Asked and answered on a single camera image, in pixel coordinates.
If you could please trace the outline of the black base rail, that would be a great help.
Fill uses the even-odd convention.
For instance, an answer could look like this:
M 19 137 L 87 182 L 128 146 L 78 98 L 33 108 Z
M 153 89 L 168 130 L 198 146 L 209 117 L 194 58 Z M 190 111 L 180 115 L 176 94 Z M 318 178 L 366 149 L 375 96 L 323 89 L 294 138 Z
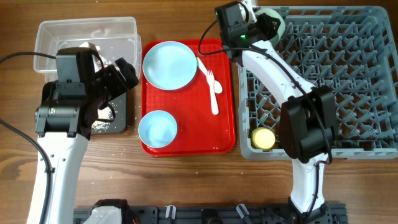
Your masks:
M 282 224 L 296 223 L 293 211 L 287 204 L 268 204 L 259 207 L 246 207 L 245 215 L 240 215 L 238 207 L 180 207 L 175 215 L 168 215 L 165 207 L 131 206 L 134 214 L 133 223 L 141 224 Z M 309 223 L 348 224 L 346 205 L 326 203 L 322 208 L 311 213 Z

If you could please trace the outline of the red serving tray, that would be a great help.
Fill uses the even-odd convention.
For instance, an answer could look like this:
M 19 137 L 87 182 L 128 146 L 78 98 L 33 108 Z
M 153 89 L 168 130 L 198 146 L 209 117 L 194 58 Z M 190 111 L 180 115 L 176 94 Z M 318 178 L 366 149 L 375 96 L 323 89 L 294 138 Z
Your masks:
M 234 146 L 236 132 L 229 58 L 226 54 L 213 54 L 200 59 L 223 88 L 216 96 L 218 115 L 211 112 L 209 86 L 201 71 L 197 71 L 187 86 L 176 91 L 160 90 L 143 78 L 141 115 L 163 110 L 175 118 L 178 127 L 175 139 L 168 146 L 156 149 L 142 144 L 149 155 L 217 154 L 226 153 Z

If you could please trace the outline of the pale green bowl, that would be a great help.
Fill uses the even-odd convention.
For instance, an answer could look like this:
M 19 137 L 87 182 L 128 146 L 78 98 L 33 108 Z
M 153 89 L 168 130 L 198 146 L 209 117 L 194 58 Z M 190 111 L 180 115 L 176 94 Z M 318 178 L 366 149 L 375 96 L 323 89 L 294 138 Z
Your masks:
M 275 47 L 285 32 L 285 22 L 283 17 L 271 8 L 261 8 L 254 13 L 259 22 L 260 28 L 263 29 L 267 39 Z

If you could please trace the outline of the clear plastic waste bin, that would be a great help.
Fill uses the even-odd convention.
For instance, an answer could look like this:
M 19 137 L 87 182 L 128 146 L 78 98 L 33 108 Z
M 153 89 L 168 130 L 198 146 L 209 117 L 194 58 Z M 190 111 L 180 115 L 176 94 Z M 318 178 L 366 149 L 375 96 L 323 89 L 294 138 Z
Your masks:
M 104 66 L 122 57 L 140 77 L 142 43 L 133 17 L 44 21 L 39 25 L 34 51 L 54 56 L 60 49 L 89 45 L 96 48 Z

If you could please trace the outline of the white plastic spoon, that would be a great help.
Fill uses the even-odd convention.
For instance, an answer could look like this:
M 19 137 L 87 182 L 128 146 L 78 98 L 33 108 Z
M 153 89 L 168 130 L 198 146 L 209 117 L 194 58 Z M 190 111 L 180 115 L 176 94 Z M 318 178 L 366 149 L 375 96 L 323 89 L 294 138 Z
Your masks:
M 197 66 L 200 69 L 200 71 L 208 78 L 208 70 L 206 69 L 205 65 L 201 61 L 199 57 L 197 57 Z M 220 82 L 214 80 L 213 82 L 213 88 L 216 94 L 221 94 L 223 92 L 223 88 L 220 84 Z

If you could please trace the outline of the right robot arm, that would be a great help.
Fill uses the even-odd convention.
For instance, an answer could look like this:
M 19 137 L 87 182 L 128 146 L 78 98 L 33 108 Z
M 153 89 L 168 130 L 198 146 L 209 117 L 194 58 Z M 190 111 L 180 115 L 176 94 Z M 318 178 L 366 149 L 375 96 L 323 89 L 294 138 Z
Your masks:
M 326 212 L 322 195 L 324 166 L 333 161 L 331 145 L 338 135 L 333 90 L 301 77 L 276 51 L 285 32 L 273 9 L 233 1 L 215 8 L 223 51 L 255 75 L 280 106 L 278 138 L 292 159 L 292 219 L 308 223 Z

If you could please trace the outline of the yellow plastic cup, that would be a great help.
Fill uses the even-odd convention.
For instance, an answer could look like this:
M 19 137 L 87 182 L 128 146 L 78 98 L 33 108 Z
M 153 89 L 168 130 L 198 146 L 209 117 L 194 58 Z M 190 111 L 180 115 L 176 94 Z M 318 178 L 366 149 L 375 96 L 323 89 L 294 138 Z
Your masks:
M 275 134 L 267 128 L 256 128 L 251 134 L 252 147 L 268 151 L 276 142 Z

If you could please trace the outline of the grey dishwasher rack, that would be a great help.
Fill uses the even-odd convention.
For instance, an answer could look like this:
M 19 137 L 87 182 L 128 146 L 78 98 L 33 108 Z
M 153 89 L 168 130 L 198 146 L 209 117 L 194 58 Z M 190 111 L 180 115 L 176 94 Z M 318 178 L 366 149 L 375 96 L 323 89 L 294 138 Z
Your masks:
M 283 59 L 335 96 L 335 158 L 397 157 L 397 49 L 380 6 L 277 6 Z

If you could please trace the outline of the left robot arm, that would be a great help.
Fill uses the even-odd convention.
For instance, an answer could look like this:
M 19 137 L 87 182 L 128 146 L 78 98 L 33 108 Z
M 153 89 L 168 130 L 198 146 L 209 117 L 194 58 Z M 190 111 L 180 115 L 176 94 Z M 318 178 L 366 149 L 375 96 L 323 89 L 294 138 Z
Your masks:
M 76 188 L 98 110 L 134 88 L 136 70 L 123 58 L 95 69 L 99 53 L 88 47 L 61 49 L 57 80 L 42 90 L 35 111 L 39 154 L 28 223 L 71 223 Z

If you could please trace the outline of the food scraps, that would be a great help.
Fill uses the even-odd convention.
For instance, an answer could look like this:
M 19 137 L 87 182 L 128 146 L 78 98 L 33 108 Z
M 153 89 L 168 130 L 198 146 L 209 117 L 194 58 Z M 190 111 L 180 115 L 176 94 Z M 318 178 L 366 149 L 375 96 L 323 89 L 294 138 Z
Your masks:
M 104 109 L 97 110 L 98 119 L 92 124 L 91 128 L 94 131 L 107 130 L 110 124 L 116 119 L 116 110 L 114 109 L 114 105 L 110 103 Z

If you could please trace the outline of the small light blue bowl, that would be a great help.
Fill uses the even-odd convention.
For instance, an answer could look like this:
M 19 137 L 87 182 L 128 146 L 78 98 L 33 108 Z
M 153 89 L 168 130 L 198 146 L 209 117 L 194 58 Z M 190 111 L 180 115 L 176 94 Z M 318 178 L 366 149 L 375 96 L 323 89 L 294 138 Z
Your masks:
M 175 139 L 177 130 L 175 118 L 163 110 L 147 113 L 141 119 L 138 127 L 141 141 L 152 148 L 168 146 Z

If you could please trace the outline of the light blue plate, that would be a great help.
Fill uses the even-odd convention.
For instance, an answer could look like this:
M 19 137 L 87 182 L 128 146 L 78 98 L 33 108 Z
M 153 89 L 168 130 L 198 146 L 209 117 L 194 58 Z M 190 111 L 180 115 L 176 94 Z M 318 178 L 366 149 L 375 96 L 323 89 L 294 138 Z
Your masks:
M 178 90 L 193 80 L 197 72 L 197 57 L 181 42 L 160 42 L 148 50 L 142 69 L 152 86 L 166 91 Z

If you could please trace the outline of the white plastic fork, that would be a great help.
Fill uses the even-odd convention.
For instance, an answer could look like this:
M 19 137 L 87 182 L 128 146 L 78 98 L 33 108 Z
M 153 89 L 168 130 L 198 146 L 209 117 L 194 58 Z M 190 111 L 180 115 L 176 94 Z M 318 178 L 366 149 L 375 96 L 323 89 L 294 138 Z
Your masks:
M 217 115 L 219 113 L 219 108 L 215 94 L 215 77 L 212 71 L 207 71 L 206 80 L 210 89 L 211 112 L 213 115 Z

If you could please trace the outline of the black waste tray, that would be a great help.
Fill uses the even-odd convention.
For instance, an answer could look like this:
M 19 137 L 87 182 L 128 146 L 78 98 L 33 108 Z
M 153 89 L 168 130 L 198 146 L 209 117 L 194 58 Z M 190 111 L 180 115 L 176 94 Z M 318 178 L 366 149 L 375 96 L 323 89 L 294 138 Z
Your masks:
M 92 134 L 120 133 L 126 127 L 127 93 L 106 102 L 94 82 L 49 82 L 43 87 L 42 101 L 35 112 L 35 132 L 43 137 L 47 133 L 65 133 L 74 138 L 78 134 L 89 139 Z M 94 131 L 92 124 L 98 119 L 97 110 L 110 103 L 116 110 L 116 119 L 107 130 Z

